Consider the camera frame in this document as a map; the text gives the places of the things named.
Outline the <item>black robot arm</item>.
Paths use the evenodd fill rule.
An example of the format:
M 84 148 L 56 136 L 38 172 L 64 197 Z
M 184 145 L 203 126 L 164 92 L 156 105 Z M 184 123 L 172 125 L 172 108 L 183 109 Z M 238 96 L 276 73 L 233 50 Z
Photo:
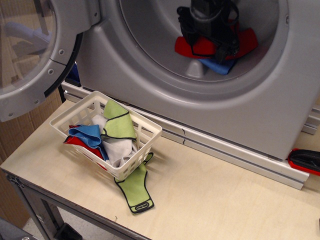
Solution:
M 231 0 L 192 0 L 190 7 L 177 8 L 180 29 L 191 52 L 197 57 L 214 57 L 222 63 L 240 49 L 237 33 L 239 10 Z M 216 46 L 215 53 L 197 53 L 194 46 L 200 37 Z

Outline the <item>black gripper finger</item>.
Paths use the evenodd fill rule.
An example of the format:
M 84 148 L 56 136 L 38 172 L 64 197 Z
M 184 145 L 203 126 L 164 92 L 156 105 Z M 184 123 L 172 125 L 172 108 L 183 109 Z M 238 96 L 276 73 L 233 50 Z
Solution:
M 188 45 L 193 48 L 193 46 L 197 43 L 200 35 L 199 32 L 192 26 L 189 25 L 181 25 L 180 26 L 181 33 L 188 43 Z
M 221 64 L 231 53 L 231 48 L 228 45 L 221 45 L 216 49 L 215 59 Z

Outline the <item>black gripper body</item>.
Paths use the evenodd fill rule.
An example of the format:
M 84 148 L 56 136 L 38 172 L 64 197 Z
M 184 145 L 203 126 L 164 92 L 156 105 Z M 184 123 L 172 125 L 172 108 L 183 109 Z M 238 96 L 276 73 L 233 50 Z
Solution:
M 227 45 L 231 53 L 239 51 L 239 39 L 230 26 L 239 22 L 239 9 L 235 5 L 179 6 L 178 22 L 195 28 L 199 36 L 213 42 L 217 47 Z

